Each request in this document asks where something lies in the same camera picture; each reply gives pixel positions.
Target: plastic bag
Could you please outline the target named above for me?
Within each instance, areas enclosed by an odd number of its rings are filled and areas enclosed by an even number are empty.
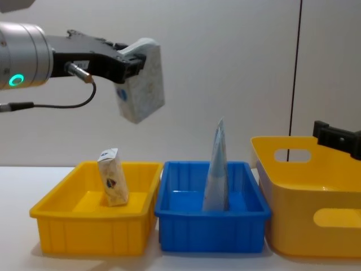
[[[202,210],[228,210],[228,169],[223,119],[219,121],[214,137]]]

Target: black cable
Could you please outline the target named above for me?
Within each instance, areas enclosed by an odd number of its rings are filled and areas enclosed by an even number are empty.
[[[288,136],[291,136],[291,133],[292,133],[293,105],[294,105],[294,89],[296,88],[298,48],[299,48],[299,46],[300,46],[300,33],[301,33],[301,17],[302,17],[302,0],[300,0],[300,13],[299,13],[299,15],[298,15],[298,29],[297,29],[297,43],[296,43],[296,59],[295,59],[295,61],[294,61],[293,86],[292,86],[292,101],[291,101],[291,113],[290,113],[290,117],[289,117],[289,131],[288,131]],[[287,150],[287,161],[289,161],[289,149]]]
[[[88,103],[90,103],[90,101],[94,98],[95,93],[96,93],[96,84],[95,82],[91,83],[93,85],[93,92],[91,93],[90,97],[79,104],[74,104],[72,106],[57,106],[57,105],[53,105],[53,104],[34,104],[34,107],[42,107],[42,108],[61,108],[61,109],[65,109],[65,108],[78,108],[78,107],[82,107]]]

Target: yellow plastic tray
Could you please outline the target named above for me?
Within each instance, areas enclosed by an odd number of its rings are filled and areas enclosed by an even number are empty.
[[[98,165],[78,165],[31,210],[42,251],[69,255],[141,255],[155,224],[163,163],[123,163],[126,206],[109,207]]]
[[[272,209],[266,238],[292,256],[361,257],[361,161],[314,137],[256,137],[259,184]],[[308,150],[307,162],[279,162],[279,149]]]

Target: blue plastic tray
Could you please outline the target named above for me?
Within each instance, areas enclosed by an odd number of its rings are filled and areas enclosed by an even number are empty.
[[[230,210],[202,211],[209,162],[167,162],[156,203],[159,242],[174,252],[261,252],[271,211],[247,163],[228,162]]]

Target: handle hole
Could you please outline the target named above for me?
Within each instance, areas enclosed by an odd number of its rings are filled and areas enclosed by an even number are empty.
[[[325,228],[361,229],[361,209],[320,209],[314,214],[314,222]]]
[[[275,160],[278,162],[287,161],[287,150],[280,149],[275,152]],[[307,163],[311,160],[311,153],[307,150],[293,149],[289,150],[289,162]]]

